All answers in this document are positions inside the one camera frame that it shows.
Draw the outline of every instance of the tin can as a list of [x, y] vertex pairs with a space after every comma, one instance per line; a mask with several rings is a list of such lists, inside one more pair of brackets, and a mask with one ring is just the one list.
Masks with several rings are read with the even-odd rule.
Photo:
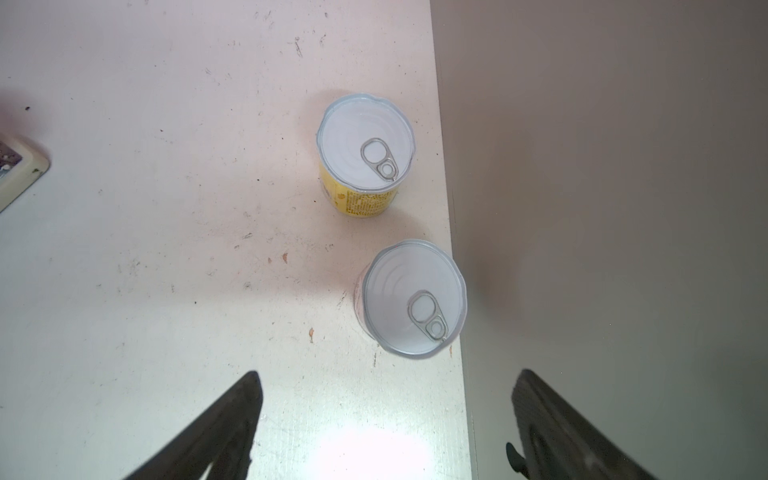
[[424, 240], [382, 250], [357, 279], [357, 321], [383, 349], [427, 358], [449, 345], [467, 317], [467, 289], [455, 262]]
[[354, 94], [326, 109], [317, 150], [331, 204], [351, 217], [374, 217], [410, 172], [416, 143], [408, 118], [392, 102]]

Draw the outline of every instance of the white table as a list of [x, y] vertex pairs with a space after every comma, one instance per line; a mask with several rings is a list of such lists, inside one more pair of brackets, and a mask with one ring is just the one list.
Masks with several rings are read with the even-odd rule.
[[[427, 0], [6, 0], [0, 74], [51, 158], [0, 214], [0, 478], [120, 478], [250, 369], [251, 478], [469, 478], [458, 342], [390, 355], [351, 304], [383, 247], [450, 249]], [[317, 180], [359, 91], [418, 144], [373, 220]]]

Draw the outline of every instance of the can lid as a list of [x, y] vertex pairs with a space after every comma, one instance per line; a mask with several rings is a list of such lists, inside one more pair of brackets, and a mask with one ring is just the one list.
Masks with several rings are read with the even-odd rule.
[[404, 240], [376, 256], [362, 282], [368, 330], [401, 356], [432, 356], [462, 331], [467, 289], [453, 259], [424, 240]]
[[341, 184], [378, 193], [406, 177], [416, 142], [408, 119], [391, 101], [354, 94], [326, 109], [317, 149], [323, 166]]

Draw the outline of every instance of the stain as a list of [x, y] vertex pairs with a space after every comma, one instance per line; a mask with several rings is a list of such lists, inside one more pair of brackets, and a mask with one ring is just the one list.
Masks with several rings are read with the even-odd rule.
[[131, 263], [128, 264], [128, 275], [137, 276], [137, 268], [139, 265], [141, 265], [141, 261], [134, 258]]
[[337, 310], [341, 309], [341, 304], [342, 304], [342, 302], [344, 301], [345, 298], [346, 298], [346, 290], [344, 290], [344, 293], [342, 293], [341, 300], [339, 300], [339, 302], [336, 304], [336, 309]]

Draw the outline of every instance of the can label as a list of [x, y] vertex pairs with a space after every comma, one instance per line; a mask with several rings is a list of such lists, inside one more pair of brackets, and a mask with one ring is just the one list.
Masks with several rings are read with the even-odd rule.
[[339, 212], [351, 217], [375, 217], [386, 210], [397, 194], [397, 188], [380, 194], [364, 194], [350, 190], [337, 182], [322, 163], [320, 164], [320, 180], [323, 182], [323, 188], [331, 204]]

